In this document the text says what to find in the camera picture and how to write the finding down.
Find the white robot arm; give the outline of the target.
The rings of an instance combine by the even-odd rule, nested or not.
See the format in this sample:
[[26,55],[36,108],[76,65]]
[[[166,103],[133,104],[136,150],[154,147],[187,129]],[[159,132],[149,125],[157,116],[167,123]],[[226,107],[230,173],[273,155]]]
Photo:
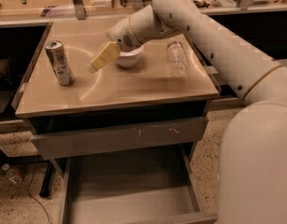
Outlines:
[[287,224],[287,67],[202,14],[192,0],[152,0],[112,28],[89,70],[175,33],[201,51],[246,105],[220,145],[217,224]]

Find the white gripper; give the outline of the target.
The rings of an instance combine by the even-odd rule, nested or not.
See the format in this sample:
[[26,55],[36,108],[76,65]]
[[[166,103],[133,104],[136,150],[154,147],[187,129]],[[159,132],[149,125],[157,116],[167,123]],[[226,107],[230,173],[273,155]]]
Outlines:
[[131,30],[130,17],[118,21],[111,27],[108,30],[108,36],[114,42],[105,44],[93,57],[87,66],[87,69],[91,73],[99,71],[107,64],[116,60],[119,57],[121,50],[123,52],[130,52],[142,45]]

